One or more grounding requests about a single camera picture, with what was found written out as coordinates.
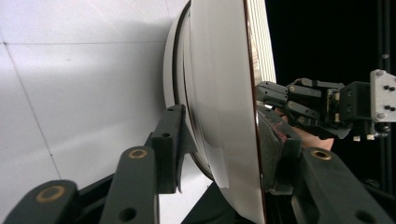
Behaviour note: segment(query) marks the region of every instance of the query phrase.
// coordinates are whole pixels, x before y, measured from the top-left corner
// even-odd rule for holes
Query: white wall
[[[144,144],[164,110],[164,45],[185,2],[0,1],[0,221],[37,185],[86,187]],[[162,196],[162,223],[181,221],[209,183],[186,165],[184,196]]]

